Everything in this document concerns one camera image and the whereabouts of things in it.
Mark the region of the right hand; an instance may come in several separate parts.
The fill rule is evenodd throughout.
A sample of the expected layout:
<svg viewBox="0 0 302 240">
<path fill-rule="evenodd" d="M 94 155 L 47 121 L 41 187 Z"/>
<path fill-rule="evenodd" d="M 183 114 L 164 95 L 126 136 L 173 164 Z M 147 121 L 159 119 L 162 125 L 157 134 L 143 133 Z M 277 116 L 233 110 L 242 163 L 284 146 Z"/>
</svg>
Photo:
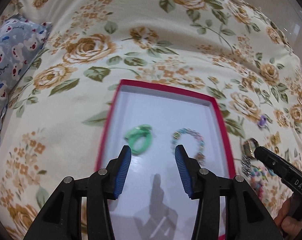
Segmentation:
<svg viewBox="0 0 302 240">
<path fill-rule="evenodd" d="M 295 239 L 300 230 L 302 229 L 302 220 L 296 219 L 288 215 L 291 207 L 291 197 L 288 198 L 283 204 L 278 215 L 274 218 L 274 222 L 280 230 L 283 230 L 290 236 L 290 239 Z"/>
</svg>

